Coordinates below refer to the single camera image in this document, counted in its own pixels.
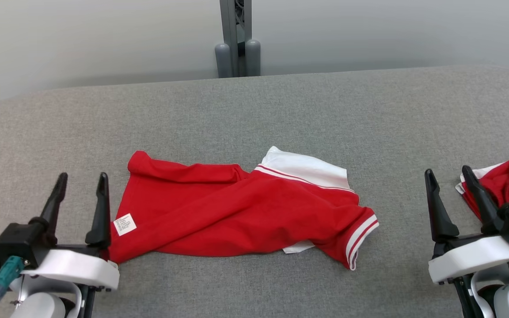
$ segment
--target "gray fabric tabletop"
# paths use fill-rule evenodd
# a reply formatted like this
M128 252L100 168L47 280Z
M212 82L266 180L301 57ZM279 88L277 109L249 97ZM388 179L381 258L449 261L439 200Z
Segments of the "gray fabric tabletop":
M0 101L0 232L44 206L69 173L59 243L83 243L99 172L117 213L136 150L252 170L275 145L348 171L380 227L351 272L316 248L208 258L149 253L121 265L93 317L460 317L430 280L424 170L462 234L479 220L455 191L461 166L509 159L509 70L454 66L58 89ZM0 303L10 316L13 295Z

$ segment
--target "teal cable connector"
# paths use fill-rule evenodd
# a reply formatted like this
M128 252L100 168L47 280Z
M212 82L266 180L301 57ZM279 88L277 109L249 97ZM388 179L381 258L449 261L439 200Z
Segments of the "teal cable connector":
M23 259L18 256L11 256L0 269L0 300L4 297L9 285L21 274L25 268Z

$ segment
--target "robotic arm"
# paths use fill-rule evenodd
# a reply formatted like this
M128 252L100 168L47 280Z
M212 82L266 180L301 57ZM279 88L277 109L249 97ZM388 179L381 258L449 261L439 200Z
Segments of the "robotic arm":
M58 209L68 175L60 174L40 217L11 223L0 234L0 300L17 294L11 318L91 318L95 292L117 290L119 270L109 261L109 183L101 173L91 230L83 245L58 245ZM75 302L55 293L73 294Z
M425 172L435 242L429 274L434 283L455 286L465 318L509 318L509 204L498 209L469 166L463 166L463 175L481 214L479 234L459 236L435 175Z

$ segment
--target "white partition panel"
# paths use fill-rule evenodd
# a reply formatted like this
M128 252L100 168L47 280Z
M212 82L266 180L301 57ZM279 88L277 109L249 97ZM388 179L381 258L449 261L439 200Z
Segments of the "white partition panel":
M252 0L252 38L263 75L509 67L509 1Z
M0 99L216 78L219 0L0 0Z

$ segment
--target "red fabric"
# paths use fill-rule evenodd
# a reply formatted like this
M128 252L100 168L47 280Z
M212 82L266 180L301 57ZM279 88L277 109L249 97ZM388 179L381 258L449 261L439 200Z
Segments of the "red fabric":
M111 224L110 257L115 262L149 251L194 256L267 253L309 239L349 268L347 243L374 217L371 209L359 207L352 191L260 171L249 174L238 165L186 167L137 151L129 171L117 219L130 213L137 228L119 236ZM374 217L368 227L376 224ZM362 228L357 234L366 236ZM353 241L349 250L360 242Z
M498 207L504 203L509 203L509 161L489 171L479 179L479 182L485 187ZM463 198L472 211L475 212L475 215L480 219L480 211L476 205L475 198L472 196L472 193L468 191L465 182L461 185L465 191L463 193Z

